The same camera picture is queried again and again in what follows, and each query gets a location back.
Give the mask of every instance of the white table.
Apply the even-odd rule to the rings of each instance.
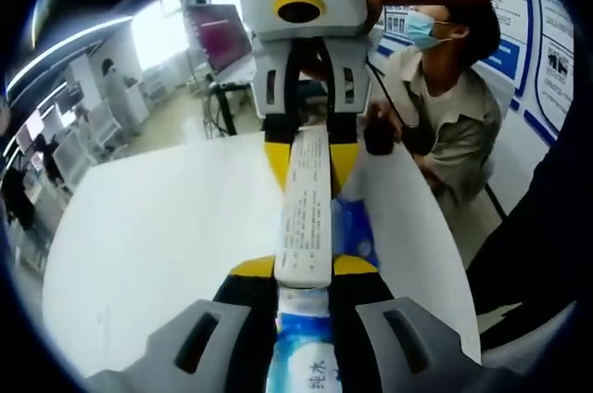
[[[410,155],[364,160],[363,187],[384,279],[461,335],[480,360],[461,258]],[[269,255],[282,194],[263,133],[178,146],[92,168],[64,213],[47,263],[49,335],[89,376],[121,370],[146,338],[239,262]]]

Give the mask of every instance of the face mask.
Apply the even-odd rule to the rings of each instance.
[[[448,22],[435,21],[428,15],[412,10],[406,17],[406,34],[414,45],[421,50],[427,50],[445,41],[450,41],[451,38],[436,39],[431,36],[430,33],[433,31],[435,24],[448,25]]]

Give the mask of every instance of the yellow camera ring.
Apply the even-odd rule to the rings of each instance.
[[[322,15],[325,3],[322,0],[276,0],[273,9],[286,22],[304,24]]]

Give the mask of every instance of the beige jacket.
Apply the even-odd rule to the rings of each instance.
[[[424,102],[423,109],[436,137],[424,161],[446,186],[436,198],[450,219],[459,206],[476,195],[476,182],[484,178],[482,168],[500,128],[500,110],[484,80],[472,69],[463,72],[446,94],[437,98],[429,96],[423,82],[421,59],[422,52],[413,46],[391,55],[383,80],[407,125],[417,125],[419,118],[404,82],[409,82],[411,91]],[[374,82],[371,100],[383,99],[383,91]]]

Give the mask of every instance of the person in white coat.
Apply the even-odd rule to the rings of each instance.
[[[126,136],[140,133],[136,125],[126,98],[126,77],[120,74],[110,58],[103,60],[101,65],[105,82],[105,97],[111,107],[111,112],[116,121],[121,125]]]

